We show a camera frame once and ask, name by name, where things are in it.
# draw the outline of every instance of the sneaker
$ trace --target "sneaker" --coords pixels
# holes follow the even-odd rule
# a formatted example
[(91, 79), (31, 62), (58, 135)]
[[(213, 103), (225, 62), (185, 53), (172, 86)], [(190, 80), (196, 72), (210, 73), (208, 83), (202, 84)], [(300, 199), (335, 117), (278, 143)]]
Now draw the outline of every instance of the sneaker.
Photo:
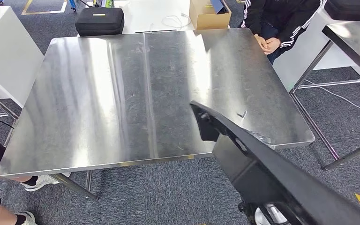
[(35, 223), (35, 216), (32, 213), (25, 211), (25, 212), (17, 213), (17, 215), (25, 216), (25, 221), (21, 225), (37, 225)]
[[(64, 172), (63, 175), (66, 176), (66, 177), (69, 177), (71, 175), (71, 173), (70, 172)], [(40, 175), (40, 176), (38, 176), (37, 183), (34, 186), (24, 184), (24, 183), (21, 183), (21, 184), (24, 186), (24, 189), (26, 191), (36, 191), (36, 190), (41, 189), (46, 184), (58, 184), (58, 183), (59, 183), (58, 181), (56, 181), (55, 179), (49, 177), (48, 175)]]

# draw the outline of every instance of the black bag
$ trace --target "black bag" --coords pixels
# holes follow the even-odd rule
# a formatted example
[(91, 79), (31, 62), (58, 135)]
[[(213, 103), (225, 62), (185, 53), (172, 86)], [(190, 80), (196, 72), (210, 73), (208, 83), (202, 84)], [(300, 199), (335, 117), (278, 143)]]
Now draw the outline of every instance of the black bag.
[(360, 0), (328, 0), (325, 10), (334, 20), (360, 21)]
[(121, 34), (125, 18), (121, 8), (85, 8), (75, 22), (81, 37)]

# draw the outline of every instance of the floor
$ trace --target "floor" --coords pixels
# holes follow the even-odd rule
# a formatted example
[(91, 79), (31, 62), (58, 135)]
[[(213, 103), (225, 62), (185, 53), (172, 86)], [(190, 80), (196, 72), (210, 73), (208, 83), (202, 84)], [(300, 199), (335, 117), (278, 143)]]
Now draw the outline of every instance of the floor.
[[(47, 1), (34, 1), (44, 10), (49, 8)], [(61, 4), (62, 1), (49, 2)], [(235, 0), (227, 3), (232, 10), (230, 25), (236, 27), (242, 17), (242, 4)], [(5, 0), (5, 4), (13, 7), (43, 53), (50, 39), (76, 35), (76, 14), (69, 5), (61, 14), (21, 15), (26, 0)], [(312, 82), (357, 78), (349, 67), (314, 71), (308, 77)], [(360, 106), (360, 83), (327, 89)], [(297, 95), (340, 155), (360, 146), (360, 109), (322, 89), (299, 90)], [(13, 102), (5, 100), (5, 103), (19, 113)], [(2, 119), (10, 122), (8, 117)], [(1, 141), (7, 133), (7, 127), (0, 124)], [(360, 156), (324, 172), (321, 166), (332, 162), (332, 158), (318, 137), (307, 147), (278, 152), (360, 206), (355, 196), (360, 194)], [(76, 172), (71, 178), (84, 184), (86, 173)], [(85, 200), (62, 185), (49, 185), (28, 193), (15, 182), (0, 180), (2, 203), (16, 212), (33, 212), (40, 225), (247, 224), (237, 210), (240, 197), (214, 158), (95, 171), (92, 192), (100, 197), (99, 201)]]

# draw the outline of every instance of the cardboard box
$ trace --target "cardboard box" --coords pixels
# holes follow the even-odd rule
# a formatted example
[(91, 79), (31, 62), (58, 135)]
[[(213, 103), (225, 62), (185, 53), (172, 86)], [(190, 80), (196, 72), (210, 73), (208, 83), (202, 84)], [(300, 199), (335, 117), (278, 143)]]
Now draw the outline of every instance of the cardboard box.
[(190, 0), (190, 19), (196, 30), (225, 29), (230, 22), (231, 10), (222, 0), (228, 13), (216, 14), (210, 0)]

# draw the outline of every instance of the hand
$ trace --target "hand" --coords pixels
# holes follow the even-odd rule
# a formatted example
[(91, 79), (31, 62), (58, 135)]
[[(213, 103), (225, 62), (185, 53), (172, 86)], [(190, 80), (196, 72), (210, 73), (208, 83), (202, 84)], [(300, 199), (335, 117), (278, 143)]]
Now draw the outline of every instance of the hand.
[(266, 55), (273, 53), (281, 45), (281, 41), (276, 37), (267, 39), (266, 43), (267, 43), (267, 47), (268, 47), (267, 48), (268, 51), (264, 51), (264, 54), (266, 54)]
[(260, 47), (263, 49), (264, 53), (268, 52), (269, 50), (268, 50), (266, 40), (264, 40), (264, 38), (262, 38), (258, 34), (255, 34), (255, 38), (256, 38), (257, 42), (259, 43)]

